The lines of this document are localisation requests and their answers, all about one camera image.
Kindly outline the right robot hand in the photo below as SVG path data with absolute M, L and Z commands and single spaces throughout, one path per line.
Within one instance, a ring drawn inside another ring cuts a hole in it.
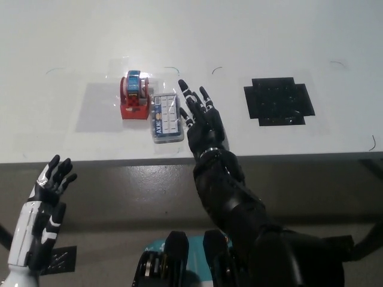
M 200 98 L 184 80 L 179 80 L 178 85 L 189 109 L 180 108 L 180 114 L 188 128 L 187 138 L 194 159 L 200 159 L 209 151 L 225 149 L 225 132 L 220 113 L 204 87 L 199 88 Z

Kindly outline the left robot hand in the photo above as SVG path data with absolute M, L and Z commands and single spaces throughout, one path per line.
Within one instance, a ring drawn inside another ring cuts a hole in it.
M 23 204 L 13 235 L 8 266 L 40 272 L 51 261 L 66 204 L 61 196 L 76 180 L 70 158 L 55 155 L 37 177 L 32 191 Z

